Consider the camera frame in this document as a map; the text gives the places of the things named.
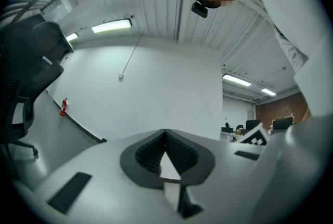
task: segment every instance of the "headset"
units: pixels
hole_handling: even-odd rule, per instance
[[[203,1],[195,0],[195,2],[192,4],[191,10],[196,13],[197,15],[206,18],[208,15],[207,8],[218,8],[218,6],[209,6]]]

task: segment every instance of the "black office chair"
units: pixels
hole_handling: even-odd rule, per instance
[[[12,161],[9,143],[32,148],[33,154],[38,154],[35,146],[18,140],[33,123],[36,98],[63,73],[57,59],[64,55],[50,55],[51,48],[39,43],[38,34],[25,29],[7,30],[5,36],[0,45],[0,143],[5,145]],[[23,104],[22,123],[13,124],[18,103]]]

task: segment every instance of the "red fire extinguisher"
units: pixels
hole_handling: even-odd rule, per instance
[[[65,115],[67,105],[68,105],[68,101],[67,101],[67,98],[65,98],[62,101],[61,110],[60,110],[60,116],[64,116]]]

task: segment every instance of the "ceiling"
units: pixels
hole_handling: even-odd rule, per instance
[[[222,73],[252,83],[242,87],[223,80],[223,95],[249,103],[271,98],[261,92],[268,88],[277,97],[299,91],[294,71],[275,38],[269,16],[250,0],[209,9],[206,19],[190,11],[193,0],[78,0],[79,5],[58,21],[65,35],[77,32],[73,45],[101,37],[153,36],[173,38],[180,44],[217,49]],[[92,26],[131,18],[128,30],[95,34]]]

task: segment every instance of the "ceiling light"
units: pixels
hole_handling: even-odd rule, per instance
[[[262,91],[263,92],[265,92],[265,93],[267,93],[267,94],[269,94],[269,95],[271,95],[271,96],[276,96],[276,94],[275,93],[273,93],[272,91],[269,91],[268,89],[262,89]]]
[[[98,32],[113,30],[113,29],[130,28],[131,26],[132,26],[132,22],[129,18],[127,18],[127,19],[102,23],[100,25],[92,27],[92,29],[95,33],[98,33]]]
[[[226,80],[229,80],[229,81],[236,82],[236,83],[241,84],[241,85],[245,85],[245,86],[250,86],[251,85],[251,83],[249,83],[249,82],[246,82],[242,79],[233,77],[233,76],[228,75],[228,74],[224,74],[222,78],[226,79]]]
[[[67,41],[71,41],[71,40],[73,40],[75,38],[78,38],[78,37],[79,37],[78,34],[74,33],[74,34],[71,34],[69,36],[66,36],[66,39],[67,39]]]

